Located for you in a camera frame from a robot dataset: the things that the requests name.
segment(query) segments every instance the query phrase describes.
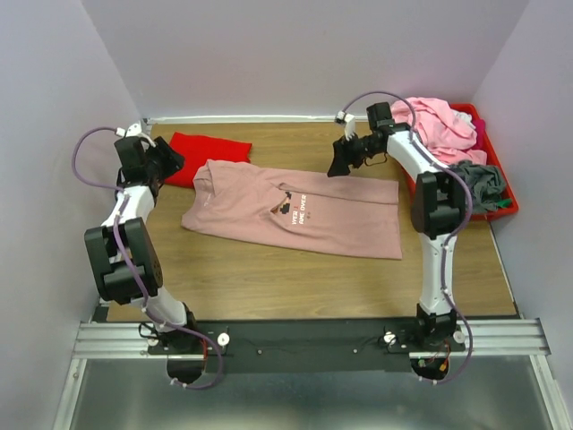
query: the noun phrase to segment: wooden floor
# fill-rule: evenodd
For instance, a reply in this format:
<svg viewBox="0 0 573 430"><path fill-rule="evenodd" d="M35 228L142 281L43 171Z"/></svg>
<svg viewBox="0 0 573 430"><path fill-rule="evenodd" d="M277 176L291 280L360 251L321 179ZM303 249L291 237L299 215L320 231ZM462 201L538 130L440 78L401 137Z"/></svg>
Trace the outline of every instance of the wooden floor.
<svg viewBox="0 0 573 430"><path fill-rule="evenodd" d="M168 142L175 131L251 142L252 163L260 167L326 172L332 142L342 129L327 123L153 127L153 135L162 135ZM366 133L365 125L360 124L358 131ZM194 190L164 186L148 229L165 286L199 319L413 315L422 286L422 255L409 221L404 174L389 159L353 175L399 181L402 261L314 254L194 233L180 227ZM460 235L453 285L454 297L466 314L515 313L486 222L472 222ZM115 304L108 316L109 321L140 319L136 309Z"/></svg>

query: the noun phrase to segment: gray clothing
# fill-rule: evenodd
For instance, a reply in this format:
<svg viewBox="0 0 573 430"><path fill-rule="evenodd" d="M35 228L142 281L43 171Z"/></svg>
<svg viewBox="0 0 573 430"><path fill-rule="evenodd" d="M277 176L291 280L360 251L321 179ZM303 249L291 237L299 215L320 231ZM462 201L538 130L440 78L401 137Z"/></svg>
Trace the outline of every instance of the gray clothing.
<svg viewBox="0 0 573 430"><path fill-rule="evenodd" d="M503 200L501 193L505 191L507 183L497 166L481 166L471 161L460 161L451 168L464 179L472 193L473 213L498 209L497 202Z"/></svg>

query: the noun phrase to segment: white wall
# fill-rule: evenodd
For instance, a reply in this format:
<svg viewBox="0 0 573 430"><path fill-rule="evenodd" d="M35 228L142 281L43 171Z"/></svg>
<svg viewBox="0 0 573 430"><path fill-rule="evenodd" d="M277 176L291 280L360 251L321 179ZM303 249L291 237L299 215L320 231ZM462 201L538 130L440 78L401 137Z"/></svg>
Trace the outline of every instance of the white wall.
<svg viewBox="0 0 573 430"><path fill-rule="evenodd" d="M333 115L386 89L468 101L527 0L82 0L144 116Z"/></svg>
<svg viewBox="0 0 573 430"><path fill-rule="evenodd" d="M532 0L475 95L520 213L494 225L519 308L541 317L573 410L573 2Z"/></svg>
<svg viewBox="0 0 573 430"><path fill-rule="evenodd" d="M2 2L0 58L0 427L45 430L97 297L83 231L112 202L70 155L87 129L139 115L79 0ZM115 180L113 141L84 149L86 175Z"/></svg>

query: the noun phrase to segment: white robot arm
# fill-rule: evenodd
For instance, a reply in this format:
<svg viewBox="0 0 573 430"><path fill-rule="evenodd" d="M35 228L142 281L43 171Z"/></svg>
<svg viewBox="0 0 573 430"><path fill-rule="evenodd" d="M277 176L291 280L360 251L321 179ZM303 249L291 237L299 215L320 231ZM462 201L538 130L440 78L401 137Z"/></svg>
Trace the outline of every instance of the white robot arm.
<svg viewBox="0 0 573 430"><path fill-rule="evenodd" d="M328 175L348 175L348 166L359 168L366 158L387 153L416 181L411 220L423 252L422 295L416 313L419 337L442 341L457 327L451 285L456 233L466 217L465 190L408 124L394 122L388 103L372 105L367 112L372 134L362 138L355 134L354 116L344 111L337 114L335 122L345 127L345 136L333 143Z"/></svg>
<svg viewBox="0 0 573 430"><path fill-rule="evenodd" d="M163 287L161 266L145 228L163 181L181 169L184 160L163 139L152 141L138 133L140 131L132 126L115 143L122 162L123 182L119 184L121 191L116 194L115 207L109 217L100 227L91 228L84 235L91 268L102 298L120 305L134 305L153 315L162 322L155 322L157 331L168 333L174 326L196 330L189 309ZM115 239L115 224L121 244ZM128 250L147 296L122 255L121 246Z"/></svg>

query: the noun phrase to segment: red basket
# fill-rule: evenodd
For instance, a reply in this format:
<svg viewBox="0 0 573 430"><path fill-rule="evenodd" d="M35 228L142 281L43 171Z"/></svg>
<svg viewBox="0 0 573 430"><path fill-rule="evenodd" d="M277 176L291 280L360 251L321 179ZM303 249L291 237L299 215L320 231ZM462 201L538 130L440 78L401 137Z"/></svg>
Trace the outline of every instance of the red basket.
<svg viewBox="0 0 573 430"><path fill-rule="evenodd" d="M459 104L450 104L452 109L456 109L459 112L466 112L470 114L474 119L480 119L480 116L477 114L477 110L475 110L474 105L469 103L459 103ZM505 176L505 172L501 167L500 161L498 160L498 156L495 154L495 150L493 150L492 143L490 142L490 138L487 136L487 132L483 134L483 148L485 153L487 154L487 164L494 165L500 168L501 174L505 179L505 182L508 184L505 191L501 194L503 199L511 199L511 204L507 208L497 209L495 212L487 212L487 213L479 213L472 215L472 220L481 219L481 220L488 220L492 221L494 219L498 219L501 217L505 217L507 215L511 215L512 213L516 213L519 211L519 205L517 204L516 196L511 191L511 187L509 186L508 178ZM404 170L404 174L406 175L406 183L408 185L408 190L410 192L410 197L414 198L415 192L415 182L407 174Z"/></svg>

